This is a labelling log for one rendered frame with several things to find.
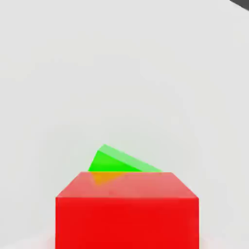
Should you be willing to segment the small red cube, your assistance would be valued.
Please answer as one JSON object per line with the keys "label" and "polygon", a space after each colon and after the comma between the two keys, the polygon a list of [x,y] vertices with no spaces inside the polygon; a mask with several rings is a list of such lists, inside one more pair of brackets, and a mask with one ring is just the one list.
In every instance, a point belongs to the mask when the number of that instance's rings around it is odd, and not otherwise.
{"label": "small red cube", "polygon": [[167,172],[82,172],[55,199],[55,249],[199,249],[199,199]]}

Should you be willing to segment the small green cube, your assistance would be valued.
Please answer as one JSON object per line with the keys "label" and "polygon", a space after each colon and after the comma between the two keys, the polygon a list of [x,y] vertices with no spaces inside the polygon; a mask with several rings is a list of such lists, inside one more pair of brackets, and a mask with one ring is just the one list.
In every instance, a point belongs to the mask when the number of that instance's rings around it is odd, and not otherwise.
{"label": "small green cube", "polygon": [[106,144],[96,152],[91,172],[162,172],[162,170]]}

